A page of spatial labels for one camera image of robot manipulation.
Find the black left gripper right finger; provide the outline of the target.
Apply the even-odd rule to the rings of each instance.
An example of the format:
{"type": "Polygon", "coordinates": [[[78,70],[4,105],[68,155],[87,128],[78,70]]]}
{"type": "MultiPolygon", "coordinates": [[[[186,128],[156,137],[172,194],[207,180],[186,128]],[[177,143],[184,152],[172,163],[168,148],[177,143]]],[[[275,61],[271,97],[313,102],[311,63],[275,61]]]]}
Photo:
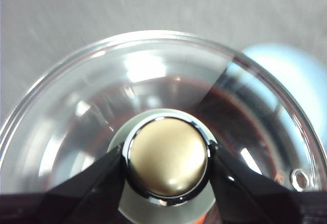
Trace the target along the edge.
{"type": "Polygon", "coordinates": [[[223,223],[326,223],[326,192],[291,191],[210,145],[210,183],[223,223]]]}

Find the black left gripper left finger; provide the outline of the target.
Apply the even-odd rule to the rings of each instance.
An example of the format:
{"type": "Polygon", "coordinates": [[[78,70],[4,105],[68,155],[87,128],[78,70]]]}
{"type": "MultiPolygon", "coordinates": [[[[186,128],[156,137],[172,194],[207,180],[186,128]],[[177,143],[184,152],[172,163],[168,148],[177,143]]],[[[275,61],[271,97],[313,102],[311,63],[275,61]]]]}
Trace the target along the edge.
{"type": "Polygon", "coordinates": [[[125,185],[121,146],[58,186],[38,193],[1,195],[1,223],[109,223],[125,185]]]}

